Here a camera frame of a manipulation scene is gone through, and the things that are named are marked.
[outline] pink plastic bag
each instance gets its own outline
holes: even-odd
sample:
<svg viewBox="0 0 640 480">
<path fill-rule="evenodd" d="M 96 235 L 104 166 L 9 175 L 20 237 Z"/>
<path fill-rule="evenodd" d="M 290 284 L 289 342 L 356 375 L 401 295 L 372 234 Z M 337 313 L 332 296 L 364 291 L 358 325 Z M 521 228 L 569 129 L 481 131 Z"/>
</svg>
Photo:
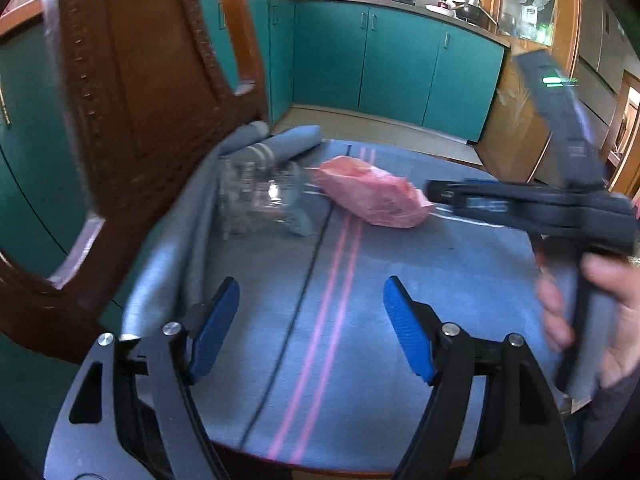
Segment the pink plastic bag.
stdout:
<svg viewBox="0 0 640 480">
<path fill-rule="evenodd" d="M 406 178 L 359 158 L 339 155 L 309 171 L 332 200 L 373 225 L 414 227 L 435 206 Z"/>
</svg>

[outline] metal pivot bolt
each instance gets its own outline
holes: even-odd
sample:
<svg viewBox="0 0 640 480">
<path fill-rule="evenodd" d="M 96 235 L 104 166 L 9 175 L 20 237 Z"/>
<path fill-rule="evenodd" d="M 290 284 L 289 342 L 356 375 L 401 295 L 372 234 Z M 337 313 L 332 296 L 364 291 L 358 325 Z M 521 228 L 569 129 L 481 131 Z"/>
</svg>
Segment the metal pivot bolt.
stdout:
<svg viewBox="0 0 640 480">
<path fill-rule="evenodd" d="M 162 327 L 162 333 L 164 335 L 176 335 L 180 330 L 182 330 L 182 325 L 177 321 L 170 321 Z"/>
<path fill-rule="evenodd" d="M 460 333 L 460 327 L 455 323 L 445 323 L 442 326 L 442 333 L 448 336 L 456 336 Z"/>
<path fill-rule="evenodd" d="M 113 343 L 113 334 L 111 332 L 105 332 L 98 336 L 98 345 L 109 346 L 111 343 Z"/>
<path fill-rule="evenodd" d="M 524 338 L 520 334 L 509 334 L 508 341 L 511 346 L 519 347 L 524 345 Z"/>
</svg>

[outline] human hand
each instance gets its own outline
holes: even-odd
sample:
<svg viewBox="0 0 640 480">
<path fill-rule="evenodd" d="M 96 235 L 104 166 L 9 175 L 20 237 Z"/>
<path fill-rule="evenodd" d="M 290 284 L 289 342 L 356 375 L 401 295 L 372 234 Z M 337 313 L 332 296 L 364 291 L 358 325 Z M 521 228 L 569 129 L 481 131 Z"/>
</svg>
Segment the human hand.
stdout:
<svg viewBox="0 0 640 480">
<path fill-rule="evenodd" d="M 600 384 L 609 388 L 631 375 L 640 363 L 640 268 L 595 254 L 587 254 L 581 265 L 587 280 L 620 300 L 615 337 L 605 349 L 600 367 Z M 537 288 L 544 307 L 546 338 L 554 350 L 564 351 L 572 345 L 575 335 L 562 316 L 562 292 L 546 271 Z"/>
</svg>

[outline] wooden chair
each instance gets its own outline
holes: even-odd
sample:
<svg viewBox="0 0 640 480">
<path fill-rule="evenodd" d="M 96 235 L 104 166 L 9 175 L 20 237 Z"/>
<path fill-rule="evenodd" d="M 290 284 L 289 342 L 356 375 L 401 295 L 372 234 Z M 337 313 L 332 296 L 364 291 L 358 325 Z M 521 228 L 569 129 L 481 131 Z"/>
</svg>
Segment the wooden chair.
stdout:
<svg viewBox="0 0 640 480">
<path fill-rule="evenodd" d="M 0 332 L 14 342 L 81 362 L 146 234 L 199 162 L 236 127 L 266 120 L 247 0 L 222 4 L 238 62 L 235 91 L 198 0 L 58 0 L 67 129 L 92 210 L 48 279 L 0 252 Z"/>
</svg>

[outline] pink stripe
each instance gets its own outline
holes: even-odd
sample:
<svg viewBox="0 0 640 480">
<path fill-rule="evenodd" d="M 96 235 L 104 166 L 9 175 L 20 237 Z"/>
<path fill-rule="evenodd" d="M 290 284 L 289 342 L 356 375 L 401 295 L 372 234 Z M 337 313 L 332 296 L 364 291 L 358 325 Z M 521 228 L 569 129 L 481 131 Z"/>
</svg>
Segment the pink stripe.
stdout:
<svg viewBox="0 0 640 480">
<path fill-rule="evenodd" d="M 364 158 L 365 153 L 366 153 L 366 149 L 364 147 L 360 148 L 360 158 Z M 302 371 L 298 376 L 296 389 L 294 390 L 291 396 L 289 405 L 287 406 L 287 411 L 285 412 L 285 415 L 282 419 L 282 423 L 280 424 L 280 429 L 278 430 L 278 433 L 274 437 L 273 442 L 271 443 L 271 447 L 269 448 L 269 452 L 267 453 L 267 458 L 269 460 L 276 460 L 276 458 L 278 457 L 278 454 L 280 453 L 280 449 L 284 444 L 284 439 L 286 438 L 287 433 L 289 433 L 289 429 L 293 424 L 293 421 L 296 416 L 296 412 L 298 411 L 298 407 L 300 406 L 300 400 L 302 400 L 302 393 L 304 392 L 306 382 L 308 381 L 309 374 L 311 372 L 311 367 L 313 366 L 316 360 L 316 351 L 318 350 L 318 343 L 320 342 L 320 338 L 322 337 L 322 329 L 324 328 L 326 313 L 329 309 L 329 302 L 331 300 L 331 296 L 334 291 L 335 282 L 338 275 L 338 268 L 340 267 L 342 254 L 344 253 L 344 245 L 347 238 L 347 232 L 349 230 L 351 216 L 352 216 L 351 213 L 347 213 L 344 216 L 344 221 L 342 223 L 342 230 L 340 231 L 338 244 L 336 245 L 336 248 L 334 251 L 334 257 L 332 258 L 332 262 L 331 262 L 329 278 L 327 279 L 326 285 L 324 286 L 324 293 L 322 294 L 322 302 L 320 304 L 320 311 L 318 312 L 318 317 L 316 318 L 314 333 L 311 338 L 311 342 L 309 343 L 309 346 L 306 349 L 305 361 L 302 366 Z"/>
<path fill-rule="evenodd" d="M 372 150 L 370 157 L 370 164 L 376 160 L 376 150 Z M 340 332 L 342 331 L 342 325 L 344 323 L 344 317 L 347 311 L 347 305 L 349 303 L 349 296 L 351 294 L 351 286 L 353 285 L 353 276 L 355 274 L 356 261 L 358 259 L 358 250 L 360 249 L 360 239 L 362 237 L 362 219 L 358 219 L 356 224 L 356 233 L 351 246 L 351 254 L 349 258 L 349 267 L 347 275 L 342 286 L 342 295 L 340 297 L 340 305 L 338 306 L 338 314 L 335 319 L 334 330 L 331 334 L 331 340 L 329 342 L 329 349 L 327 351 L 326 359 L 324 360 L 324 366 L 322 367 L 322 373 L 320 375 L 320 381 L 318 388 L 314 394 L 311 410 L 306 416 L 305 425 L 302 429 L 302 434 L 298 439 L 295 449 L 291 455 L 290 462 L 295 464 L 302 460 L 305 453 L 306 446 L 309 442 L 309 438 L 313 433 L 320 413 L 320 407 L 322 406 L 322 398 L 326 391 L 327 383 L 329 382 L 329 376 L 331 370 L 334 367 L 335 353 L 338 349 L 338 343 L 340 342 Z"/>
</svg>

